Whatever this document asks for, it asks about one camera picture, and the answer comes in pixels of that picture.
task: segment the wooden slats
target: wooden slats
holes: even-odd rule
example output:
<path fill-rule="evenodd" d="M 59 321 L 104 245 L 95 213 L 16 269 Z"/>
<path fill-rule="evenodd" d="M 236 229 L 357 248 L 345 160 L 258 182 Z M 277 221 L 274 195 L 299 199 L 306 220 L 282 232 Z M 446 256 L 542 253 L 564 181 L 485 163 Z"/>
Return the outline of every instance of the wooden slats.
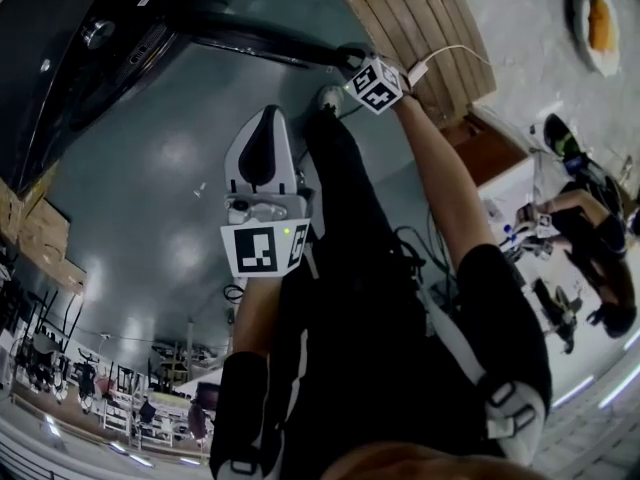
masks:
<path fill-rule="evenodd" d="M 462 44 L 486 57 L 465 0 L 347 0 L 376 48 L 410 69 L 444 46 Z M 423 107 L 440 126 L 458 122 L 468 104 L 495 90 L 493 71 L 462 49 L 429 62 L 415 88 Z"/>

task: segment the concrete floor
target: concrete floor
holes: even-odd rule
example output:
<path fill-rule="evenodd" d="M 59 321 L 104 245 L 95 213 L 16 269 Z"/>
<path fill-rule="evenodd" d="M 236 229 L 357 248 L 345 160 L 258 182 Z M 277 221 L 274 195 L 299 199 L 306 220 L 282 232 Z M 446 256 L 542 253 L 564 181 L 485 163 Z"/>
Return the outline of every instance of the concrete floor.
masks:
<path fill-rule="evenodd" d="M 335 45 L 366 38 L 343 0 L 228 1 L 238 14 L 311 31 Z M 487 111 L 524 130 L 562 101 L 558 113 L 578 125 L 597 155 L 608 155 L 601 161 L 615 168 L 609 149 L 637 158 L 637 2 L 614 0 L 625 34 L 624 72 L 606 81 L 572 50 L 559 17 L 562 0 L 469 2 L 491 60 L 511 66 L 495 68 L 498 91 L 480 102 Z M 102 355 L 143 368 L 150 341 L 184 339 L 192 319 L 197 342 L 226 348 L 221 289 L 231 279 L 218 231 L 225 220 L 223 155 L 267 104 L 280 105 L 297 128 L 317 89 L 332 80 L 325 72 L 193 46 L 68 151 L 50 199 L 72 222 L 69 258 L 89 273 L 78 341 L 97 350 L 100 332 L 126 338 L 104 343 Z M 361 112 L 345 122 L 391 222 L 424 232 L 426 205 L 395 116 Z M 309 180 L 316 184 L 313 172 Z M 426 270 L 435 280 L 435 268 Z M 42 278 L 33 283 L 44 290 Z"/>

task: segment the ceiling light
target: ceiling light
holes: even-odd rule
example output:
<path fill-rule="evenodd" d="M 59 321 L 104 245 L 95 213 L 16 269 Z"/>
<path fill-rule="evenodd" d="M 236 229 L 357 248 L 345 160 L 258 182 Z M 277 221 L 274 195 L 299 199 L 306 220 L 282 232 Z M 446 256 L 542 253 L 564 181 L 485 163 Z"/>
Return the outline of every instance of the ceiling light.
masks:
<path fill-rule="evenodd" d="M 631 347 L 633 347 L 633 344 L 634 344 L 636 341 L 638 341 L 638 338 L 640 338 L 640 329 L 638 329 L 638 330 L 636 331 L 636 333 L 635 333 L 633 336 L 631 336 L 631 338 L 629 339 L 629 341 L 627 341 L 627 342 L 624 344 L 624 349 L 625 349 L 625 350 L 629 350 Z"/>
<path fill-rule="evenodd" d="M 609 393 L 609 395 L 607 395 L 607 397 L 602 402 L 600 402 L 600 405 L 598 405 L 598 409 L 604 409 L 607 405 L 613 402 L 613 400 L 620 393 L 622 393 L 629 384 L 631 384 L 634 381 L 634 379 L 638 376 L 638 374 L 640 374 L 640 364 L 636 366 L 635 370 L 633 370 L 627 376 L 627 378 L 620 383 L 620 385 L 616 389 L 614 389 L 611 393 Z"/>
<path fill-rule="evenodd" d="M 580 384 L 578 384 L 575 388 L 573 388 L 571 391 L 569 391 L 566 395 L 558 398 L 555 402 L 553 402 L 553 405 L 551 407 L 553 407 L 554 409 L 556 407 L 559 407 L 560 405 L 565 403 L 567 400 L 569 400 L 570 398 L 573 398 L 575 395 L 580 393 L 580 391 L 582 391 L 589 384 L 591 384 L 593 382 L 593 380 L 594 380 L 593 375 L 591 377 L 588 377 L 588 378 L 584 379 Z"/>
<path fill-rule="evenodd" d="M 138 464 L 142 464 L 148 468 L 152 468 L 153 464 L 151 462 L 144 460 L 142 457 L 138 457 L 137 455 L 129 455 L 133 460 L 135 460 Z"/>

